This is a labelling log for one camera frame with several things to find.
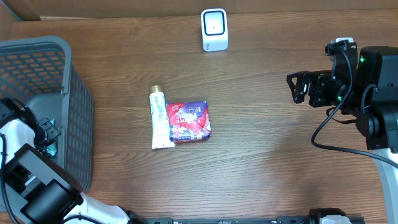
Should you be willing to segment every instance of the white device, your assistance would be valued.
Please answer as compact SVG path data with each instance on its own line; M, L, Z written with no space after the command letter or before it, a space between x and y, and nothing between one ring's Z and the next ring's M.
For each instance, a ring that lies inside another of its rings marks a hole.
M205 52L228 48L228 24L224 9L206 9L200 15L201 36Z

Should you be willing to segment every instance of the plastic wrapper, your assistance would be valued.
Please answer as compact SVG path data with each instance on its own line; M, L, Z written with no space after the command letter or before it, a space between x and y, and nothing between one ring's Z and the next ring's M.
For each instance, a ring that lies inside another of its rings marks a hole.
M171 141L201 141L210 137L211 128L206 101L167 103L166 108L170 120Z

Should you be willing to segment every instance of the wood grain surface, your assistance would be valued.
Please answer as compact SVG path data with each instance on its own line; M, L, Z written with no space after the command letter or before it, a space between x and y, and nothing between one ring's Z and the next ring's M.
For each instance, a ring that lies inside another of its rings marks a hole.
M57 35L95 99L89 195L144 217L271 218L339 207L385 223L376 166L310 143L326 108L295 105L286 75L330 69L324 44L398 46L398 11L228 16L229 49L204 53L200 18L17 22L11 38ZM208 141L154 151L149 87L167 101L206 100ZM365 149L355 125L331 122L319 142ZM8 217L1 216L6 222Z

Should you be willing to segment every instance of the basket hole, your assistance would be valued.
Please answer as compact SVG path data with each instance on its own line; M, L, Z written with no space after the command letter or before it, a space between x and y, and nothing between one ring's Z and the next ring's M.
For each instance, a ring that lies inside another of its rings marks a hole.
M21 60L15 60L15 61L13 61L12 62L14 65L20 65L20 64L22 64L23 62L21 61Z
M16 55L8 55L7 56L8 59L18 59L18 57Z
M3 79L6 79L8 77L10 77L9 73L4 73L3 75L1 75L1 78L3 78Z

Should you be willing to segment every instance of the toothpaste tube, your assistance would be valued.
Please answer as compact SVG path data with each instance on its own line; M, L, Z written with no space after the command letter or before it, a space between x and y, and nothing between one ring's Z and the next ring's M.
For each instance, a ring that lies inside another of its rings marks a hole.
M150 88L149 101L152 113L152 148L174 147L175 143L170 140L170 123L161 86Z

